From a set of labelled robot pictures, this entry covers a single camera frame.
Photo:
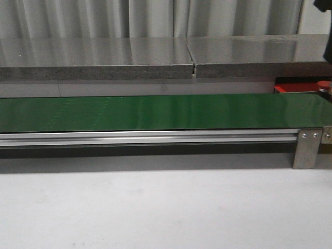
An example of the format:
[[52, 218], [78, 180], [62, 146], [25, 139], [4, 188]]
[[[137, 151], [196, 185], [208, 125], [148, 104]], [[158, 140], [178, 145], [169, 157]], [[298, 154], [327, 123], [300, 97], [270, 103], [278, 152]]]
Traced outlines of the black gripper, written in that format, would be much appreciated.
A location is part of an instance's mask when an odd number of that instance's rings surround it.
[[[315, 0], [313, 5], [320, 11], [326, 12], [332, 9], [332, 0]], [[329, 35], [327, 45], [323, 54], [326, 62], [332, 62], [332, 35]]]

